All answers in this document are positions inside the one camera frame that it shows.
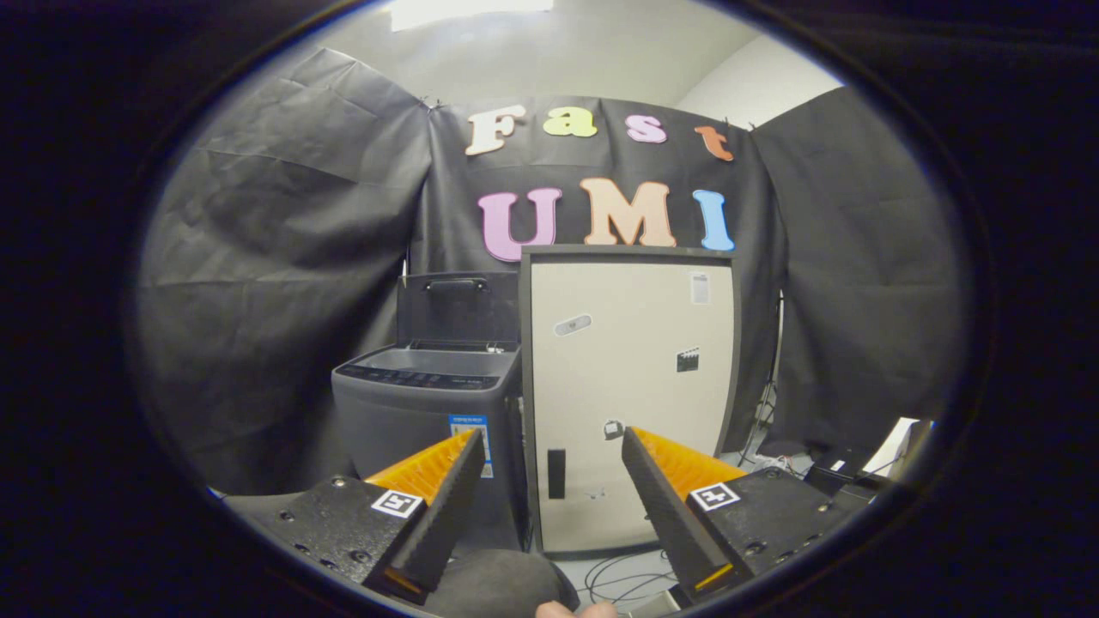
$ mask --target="washing machine handle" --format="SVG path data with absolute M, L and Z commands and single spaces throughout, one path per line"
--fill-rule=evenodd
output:
M 423 287 L 424 291 L 454 294 L 460 291 L 485 291 L 488 289 L 488 280 L 482 278 L 469 279 L 437 279 L 428 282 Z

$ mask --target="washing machine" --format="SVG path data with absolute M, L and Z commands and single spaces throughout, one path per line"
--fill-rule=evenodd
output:
M 366 477 L 455 433 L 487 434 L 474 511 L 455 547 L 528 548 L 518 276 L 402 277 L 397 343 L 332 372 L 341 434 Z

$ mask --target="door handle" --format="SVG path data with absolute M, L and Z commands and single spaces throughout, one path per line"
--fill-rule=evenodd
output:
M 546 451 L 550 475 L 550 499 L 565 499 L 565 449 Z

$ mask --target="blue letter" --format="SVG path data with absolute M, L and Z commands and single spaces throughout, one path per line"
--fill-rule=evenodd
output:
M 725 205 L 725 196 L 702 189 L 691 195 L 702 207 L 702 222 L 706 223 L 706 238 L 702 239 L 702 246 L 714 251 L 736 249 L 733 239 L 729 238 L 729 230 L 725 229 L 725 209 L 722 208 Z

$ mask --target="blue label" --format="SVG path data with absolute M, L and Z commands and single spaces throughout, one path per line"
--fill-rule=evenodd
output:
M 481 478 L 492 478 L 492 450 L 489 449 L 488 439 L 488 417 L 484 415 L 449 415 L 451 435 L 480 429 L 485 433 L 485 467 L 481 470 Z

